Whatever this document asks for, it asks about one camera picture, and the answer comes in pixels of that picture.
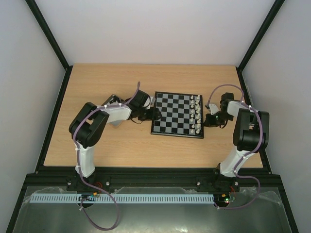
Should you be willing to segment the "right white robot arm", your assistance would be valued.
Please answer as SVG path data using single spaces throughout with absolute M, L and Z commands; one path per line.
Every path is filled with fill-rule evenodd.
M 229 121 L 236 120 L 233 132 L 233 149 L 225 160 L 219 163 L 220 174 L 213 176 L 212 185 L 223 190 L 229 184 L 228 177 L 236 177 L 242 165 L 260 149 L 265 149 L 269 141 L 270 115 L 259 111 L 244 101 L 234 100 L 234 94 L 221 96 L 220 106 L 208 102 L 209 113 L 203 125 L 223 128 Z

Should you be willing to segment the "black and silver chessboard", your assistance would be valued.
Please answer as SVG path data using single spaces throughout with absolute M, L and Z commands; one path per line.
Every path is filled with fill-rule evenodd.
M 203 96 L 200 95 L 201 112 L 199 114 L 196 113 L 196 96 L 198 94 L 155 92 L 155 107 L 160 110 L 162 118 L 152 120 L 151 134 L 203 139 Z M 191 114 L 191 104 L 194 104 L 194 114 Z M 201 116 L 201 120 L 196 120 L 197 115 Z M 199 128 L 202 132 L 201 135 L 196 134 L 197 123 L 201 123 L 201 127 Z M 192 129 L 191 124 L 195 125 L 195 134 L 190 134 Z

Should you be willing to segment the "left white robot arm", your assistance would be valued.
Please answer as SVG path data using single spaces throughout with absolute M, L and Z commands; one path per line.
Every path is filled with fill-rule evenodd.
M 134 96 L 125 100 L 111 95 L 102 105 L 85 103 L 69 126 L 77 153 L 76 172 L 84 178 L 94 173 L 95 145 L 107 124 L 117 127 L 122 122 L 134 118 L 139 121 L 161 119 L 162 114 L 154 106 L 154 102 L 153 97 L 138 90 Z

